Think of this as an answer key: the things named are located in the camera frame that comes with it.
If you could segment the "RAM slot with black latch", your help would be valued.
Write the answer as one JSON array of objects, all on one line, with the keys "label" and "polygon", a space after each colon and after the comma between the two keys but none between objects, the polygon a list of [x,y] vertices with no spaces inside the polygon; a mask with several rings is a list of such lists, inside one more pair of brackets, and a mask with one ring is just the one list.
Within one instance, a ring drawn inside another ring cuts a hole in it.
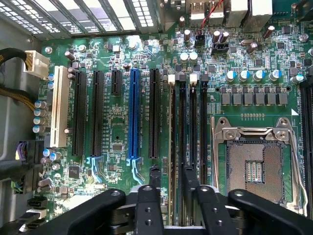
[{"label": "RAM slot with black latch", "polygon": [[186,79],[179,79],[179,225],[185,226],[185,205],[184,205],[184,166],[186,162],[185,143],[185,106],[186,106]]},{"label": "RAM slot with black latch", "polygon": [[200,82],[200,183],[207,184],[207,83],[208,75]]}]

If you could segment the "RAM slot with white latch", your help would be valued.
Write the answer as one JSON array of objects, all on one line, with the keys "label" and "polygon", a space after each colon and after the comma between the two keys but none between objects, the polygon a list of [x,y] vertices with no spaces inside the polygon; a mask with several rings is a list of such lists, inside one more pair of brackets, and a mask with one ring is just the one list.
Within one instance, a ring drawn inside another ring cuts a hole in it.
[{"label": "RAM slot with white latch", "polygon": [[197,74],[190,74],[190,164],[193,168],[197,164],[197,82]]},{"label": "RAM slot with white latch", "polygon": [[175,89],[176,78],[174,74],[168,75],[169,84],[169,131],[170,131],[170,225],[176,224],[176,89]]}]

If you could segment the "RAM slot beside CPU socket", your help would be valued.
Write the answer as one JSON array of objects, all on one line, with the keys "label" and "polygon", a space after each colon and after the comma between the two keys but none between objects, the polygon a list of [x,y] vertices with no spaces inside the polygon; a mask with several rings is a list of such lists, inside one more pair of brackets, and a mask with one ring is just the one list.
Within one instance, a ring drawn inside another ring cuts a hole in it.
[{"label": "RAM slot beside CPU socket", "polygon": [[313,219],[313,78],[300,84],[301,122],[308,217]]}]

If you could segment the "CPU socket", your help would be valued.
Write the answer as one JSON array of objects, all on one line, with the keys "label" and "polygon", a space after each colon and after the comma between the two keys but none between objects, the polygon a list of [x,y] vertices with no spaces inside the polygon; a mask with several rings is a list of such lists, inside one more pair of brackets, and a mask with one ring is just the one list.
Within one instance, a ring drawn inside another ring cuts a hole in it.
[{"label": "CPU socket", "polygon": [[227,192],[244,189],[274,203],[291,202],[291,154],[281,141],[229,141]]}]

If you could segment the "metal locking lever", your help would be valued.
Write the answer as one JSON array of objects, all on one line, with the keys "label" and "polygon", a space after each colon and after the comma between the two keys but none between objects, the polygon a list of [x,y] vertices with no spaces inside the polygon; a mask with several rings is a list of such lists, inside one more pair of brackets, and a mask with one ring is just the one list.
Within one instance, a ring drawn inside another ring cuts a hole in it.
[{"label": "metal locking lever", "polygon": [[220,142],[220,132],[221,129],[217,125],[215,125],[215,117],[211,117],[211,131],[212,131],[212,144],[213,144],[213,165],[214,165],[214,180],[215,180],[215,187],[219,188],[219,142]]},{"label": "metal locking lever", "polygon": [[291,154],[292,154],[292,161],[291,161],[291,167],[292,167],[292,182],[296,184],[295,187],[293,187],[293,193],[297,191],[296,195],[298,196],[298,199],[295,197],[295,203],[296,208],[298,208],[295,212],[298,214],[301,214],[305,217],[308,216],[308,195],[305,189],[305,185],[303,183],[303,179],[301,176],[300,171],[300,164],[299,164],[299,157],[298,157],[298,149],[296,144],[296,135],[293,130],[289,130],[289,142],[291,145]]}]

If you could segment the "long black expansion slot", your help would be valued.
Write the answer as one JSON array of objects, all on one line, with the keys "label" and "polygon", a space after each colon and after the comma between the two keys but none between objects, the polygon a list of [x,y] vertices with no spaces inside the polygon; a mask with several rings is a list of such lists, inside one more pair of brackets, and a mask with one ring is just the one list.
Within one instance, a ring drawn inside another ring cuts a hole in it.
[{"label": "long black expansion slot", "polygon": [[160,122],[160,72],[150,69],[149,100],[149,158],[159,157],[159,122]]},{"label": "long black expansion slot", "polygon": [[93,72],[91,101],[90,156],[98,157],[102,155],[104,107],[104,73],[99,70]]},{"label": "long black expansion slot", "polygon": [[83,71],[76,73],[74,87],[73,139],[72,155],[84,154],[87,75]]}]

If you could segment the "green motherboard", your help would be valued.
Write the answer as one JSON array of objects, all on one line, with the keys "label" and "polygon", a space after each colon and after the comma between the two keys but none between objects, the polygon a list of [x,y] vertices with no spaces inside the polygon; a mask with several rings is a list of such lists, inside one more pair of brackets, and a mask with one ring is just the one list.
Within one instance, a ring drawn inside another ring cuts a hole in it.
[{"label": "green motherboard", "polygon": [[[186,79],[185,143],[190,167],[190,84],[197,74],[197,161],[196,178],[200,182],[200,82],[207,83],[207,184],[212,184],[211,117],[226,117],[244,126],[268,125],[287,117],[301,132],[300,84],[290,78],[301,74],[313,78],[313,0],[272,0],[273,15],[259,32],[241,28],[207,27],[205,45],[194,47],[198,28],[165,30],[160,22],[160,0],[34,0],[46,17],[59,24],[62,36],[47,41],[43,54],[50,59],[48,84],[40,86],[40,97],[52,103],[54,67],[67,68],[70,80],[66,147],[50,147],[47,176],[53,180],[49,193],[52,206],[49,218],[69,211],[77,199],[84,200],[107,189],[126,192],[133,186],[155,183],[161,191],[163,221],[170,225],[170,131],[168,75],[176,78],[176,224],[179,225],[179,79]],[[225,54],[211,55],[213,44],[229,43]],[[182,52],[198,54],[197,63],[180,62]],[[136,159],[129,159],[129,89],[131,69],[140,71],[140,134]],[[111,74],[122,72],[121,96],[111,94]],[[159,157],[149,158],[150,69],[160,72]],[[90,156],[90,114],[93,72],[104,73],[102,155]],[[228,71],[236,78],[227,82]],[[241,71],[250,73],[240,82]],[[262,82],[252,78],[264,70]],[[269,80],[273,70],[282,72],[276,82]],[[84,154],[72,155],[74,87],[76,73],[87,75]]]}]

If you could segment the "blue expansion slot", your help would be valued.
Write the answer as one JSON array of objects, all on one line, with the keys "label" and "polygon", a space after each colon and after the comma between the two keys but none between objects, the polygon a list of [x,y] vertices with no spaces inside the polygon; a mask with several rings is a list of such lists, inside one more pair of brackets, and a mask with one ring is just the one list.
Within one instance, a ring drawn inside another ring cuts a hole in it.
[{"label": "blue expansion slot", "polygon": [[140,71],[131,69],[129,89],[129,159],[138,157],[139,134],[140,134]]}]

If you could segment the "black SATA connector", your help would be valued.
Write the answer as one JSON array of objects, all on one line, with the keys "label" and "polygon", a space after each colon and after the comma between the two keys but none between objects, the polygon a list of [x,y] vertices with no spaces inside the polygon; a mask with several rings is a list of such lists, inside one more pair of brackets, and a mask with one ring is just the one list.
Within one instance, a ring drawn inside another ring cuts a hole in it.
[{"label": "black SATA connector", "polygon": [[34,209],[45,209],[47,207],[47,198],[33,197],[27,201],[27,206]]}]

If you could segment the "short black expansion slot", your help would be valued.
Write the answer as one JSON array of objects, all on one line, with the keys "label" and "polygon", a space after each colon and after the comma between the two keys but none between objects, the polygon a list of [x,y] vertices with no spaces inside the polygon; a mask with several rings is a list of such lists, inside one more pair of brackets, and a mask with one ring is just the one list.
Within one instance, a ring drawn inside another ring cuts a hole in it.
[{"label": "short black expansion slot", "polygon": [[111,74],[111,94],[114,96],[121,96],[122,93],[122,72],[114,69]]}]

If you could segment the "white expansion slot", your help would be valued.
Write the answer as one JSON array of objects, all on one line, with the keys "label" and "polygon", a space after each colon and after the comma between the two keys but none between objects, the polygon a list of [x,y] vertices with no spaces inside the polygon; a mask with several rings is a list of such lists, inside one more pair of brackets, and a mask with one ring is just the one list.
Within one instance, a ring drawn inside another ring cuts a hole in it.
[{"label": "white expansion slot", "polygon": [[54,88],[51,112],[50,147],[66,147],[70,80],[67,68],[54,67]]}]

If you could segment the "black pin header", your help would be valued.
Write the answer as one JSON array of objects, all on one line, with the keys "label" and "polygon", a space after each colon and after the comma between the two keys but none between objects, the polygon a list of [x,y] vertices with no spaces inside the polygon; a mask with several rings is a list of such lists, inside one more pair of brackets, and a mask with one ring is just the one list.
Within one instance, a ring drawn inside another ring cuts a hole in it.
[{"label": "black pin header", "polygon": [[229,50],[229,43],[216,43],[213,44],[212,49],[211,49],[211,55],[216,55],[216,54],[225,54]]}]

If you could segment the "small black fan connector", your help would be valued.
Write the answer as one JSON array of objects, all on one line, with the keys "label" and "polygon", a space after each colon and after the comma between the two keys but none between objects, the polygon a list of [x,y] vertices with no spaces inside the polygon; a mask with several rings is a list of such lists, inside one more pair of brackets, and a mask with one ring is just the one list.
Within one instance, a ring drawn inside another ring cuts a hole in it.
[{"label": "small black fan connector", "polygon": [[205,45],[205,30],[201,29],[195,33],[194,47],[203,47]]}]

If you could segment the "white power connector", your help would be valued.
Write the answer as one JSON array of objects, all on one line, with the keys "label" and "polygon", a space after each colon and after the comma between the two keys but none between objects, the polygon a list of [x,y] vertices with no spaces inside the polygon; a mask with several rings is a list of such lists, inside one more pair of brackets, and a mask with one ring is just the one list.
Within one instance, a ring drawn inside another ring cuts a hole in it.
[{"label": "white power connector", "polygon": [[48,80],[50,59],[35,50],[26,50],[25,53],[26,61],[23,72],[43,80]]}]

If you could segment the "metal rear port block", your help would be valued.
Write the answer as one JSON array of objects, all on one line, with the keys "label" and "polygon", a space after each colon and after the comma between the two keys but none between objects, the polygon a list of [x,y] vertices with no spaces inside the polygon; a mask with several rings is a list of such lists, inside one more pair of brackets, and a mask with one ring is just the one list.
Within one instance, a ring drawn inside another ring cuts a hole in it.
[{"label": "metal rear port block", "polygon": [[165,30],[179,28],[241,28],[259,32],[273,15],[272,0],[160,0],[160,22]]}]

